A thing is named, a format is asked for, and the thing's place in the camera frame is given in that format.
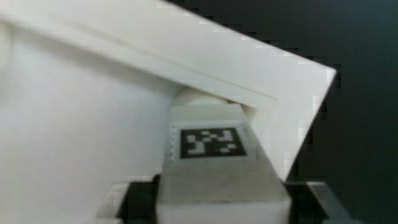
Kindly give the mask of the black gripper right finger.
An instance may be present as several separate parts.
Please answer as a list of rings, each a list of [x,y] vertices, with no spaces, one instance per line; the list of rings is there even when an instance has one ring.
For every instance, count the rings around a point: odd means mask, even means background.
[[[289,224],[355,224],[325,182],[286,182],[291,196]]]

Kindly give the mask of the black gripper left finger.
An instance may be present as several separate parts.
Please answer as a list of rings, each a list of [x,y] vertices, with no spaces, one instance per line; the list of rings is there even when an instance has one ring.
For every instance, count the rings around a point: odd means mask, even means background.
[[[94,224],[158,224],[156,194],[160,176],[115,183],[105,194]]]

